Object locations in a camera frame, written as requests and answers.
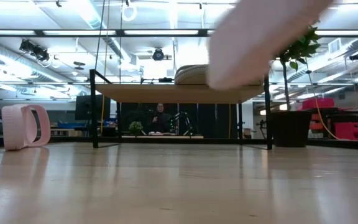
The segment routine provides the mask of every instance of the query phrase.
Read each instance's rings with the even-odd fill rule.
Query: metal pole
[[[121,103],[117,102],[117,133],[118,133],[118,142],[121,142]]]
[[[242,144],[242,105],[241,103],[238,104],[239,107],[239,124],[238,124],[238,133],[240,139],[240,145]]]
[[[92,116],[91,135],[92,135],[93,148],[97,149],[99,147],[99,144],[98,144],[98,120],[96,119],[95,73],[96,73],[95,69],[91,69],[89,71],[89,79],[91,80],[91,116]]]
[[[265,75],[265,107],[266,107],[266,136],[267,136],[267,150],[273,149],[272,141],[272,127],[270,117],[270,91],[269,91],[269,75]]]

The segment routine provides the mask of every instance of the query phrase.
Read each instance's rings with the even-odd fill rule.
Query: wooden floor
[[[88,143],[0,150],[0,223],[358,224],[358,150]]]

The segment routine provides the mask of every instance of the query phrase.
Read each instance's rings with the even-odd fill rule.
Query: red box
[[[317,98],[318,107],[319,108],[333,108],[334,107],[334,99],[333,98]],[[314,109],[317,108],[316,100],[314,98],[310,98],[302,102],[302,109]]]

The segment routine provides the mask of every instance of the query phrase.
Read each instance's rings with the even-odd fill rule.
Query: potted plant
[[[309,111],[290,111],[290,97],[288,94],[287,63],[298,71],[298,62],[307,66],[307,58],[312,57],[320,45],[316,34],[317,27],[309,26],[305,35],[290,44],[280,52],[278,59],[283,66],[284,92],[287,110],[272,113],[272,127],[274,144],[281,147],[305,147],[311,120]]]
[[[134,121],[129,125],[129,132],[137,138],[138,135],[141,134],[143,130],[142,123],[139,121]]]

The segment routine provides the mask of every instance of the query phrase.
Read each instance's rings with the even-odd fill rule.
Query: pink stool
[[[31,112],[38,114],[41,138],[37,137],[37,123]],[[49,142],[50,123],[47,111],[39,105],[13,105],[2,108],[2,130],[4,131],[5,150],[19,150],[24,147],[40,147]]]

